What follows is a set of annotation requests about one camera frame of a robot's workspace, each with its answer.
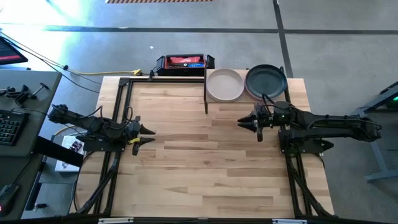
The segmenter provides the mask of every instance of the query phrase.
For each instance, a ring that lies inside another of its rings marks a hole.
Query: white bowl
[[[243,93],[244,80],[238,72],[220,68],[207,76],[206,89],[216,101],[234,101]]]

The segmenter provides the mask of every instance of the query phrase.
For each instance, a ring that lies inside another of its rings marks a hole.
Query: keyboard
[[[15,146],[29,113],[0,110],[0,145]]]

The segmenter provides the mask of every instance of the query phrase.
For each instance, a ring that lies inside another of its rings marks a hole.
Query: concrete floor
[[[398,1],[279,0],[279,4],[285,29],[398,29]],[[261,63],[284,65],[278,34],[42,32],[29,26],[9,25],[276,29],[271,0],[179,4],[105,4],[94,0],[41,0],[19,4],[13,0],[3,1],[3,7],[0,23],[5,33],[76,70],[103,72],[141,68],[148,72],[161,55],[196,52],[214,56],[217,68],[248,68]],[[396,35],[287,34],[286,39],[293,76],[305,79],[314,113],[349,114],[397,81]],[[30,61],[20,66],[50,70],[37,59],[28,57]],[[73,75],[70,77],[88,88],[100,88]],[[89,78],[102,81],[102,77]],[[71,110],[88,114],[94,110],[97,98],[97,94],[63,78],[53,103],[65,103]],[[397,121],[386,116],[377,120],[387,124]],[[50,138],[60,128],[61,125],[46,121],[40,135]],[[367,183],[364,176],[379,171],[369,144],[351,139],[334,142],[336,146],[325,153],[325,164],[335,213],[343,218],[397,223],[398,178]],[[397,152],[382,150],[382,153],[390,169],[398,168]],[[67,213],[69,203],[62,201],[70,199],[70,189],[70,185],[45,184],[38,202],[49,203],[50,207],[26,212],[24,217]]]

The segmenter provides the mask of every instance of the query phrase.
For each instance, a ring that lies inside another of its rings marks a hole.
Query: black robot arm
[[[126,144],[134,143],[133,155],[136,156],[139,146],[155,140],[153,138],[137,138],[139,134],[155,134],[140,123],[140,116],[125,123],[117,123],[109,118],[83,116],[68,110],[66,105],[52,106],[53,110],[49,114],[49,120],[54,123],[73,124],[87,130],[86,135],[76,138],[84,143],[89,143],[88,146],[118,144],[124,147]]]
[[[323,152],[333,147],[333,144],[321,140],[321,138],[350,137],[359,141],[372,142],[380,138],[381,126],[369,118],[359,116],[330,116],[315,115],[308,111],[302,111],[285,101],[278,101],[271,105],[274,112],[271,113],[267,105],[256,103],[254,111],[248,116],[238,120],[238,125],[257,133],[257,140],[262,141],[262,129],[274,126],[290,126],[288,130],[279,132],[279,141],[283,152],[289,149],[283,147],[294,146],[310,147],[319,145],[312,152]]]

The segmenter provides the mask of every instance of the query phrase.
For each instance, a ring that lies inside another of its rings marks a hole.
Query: computer monitor
[[[4,40],[4,38],[0,37],[0,65],[21,62],[27,62],[27,58]]]

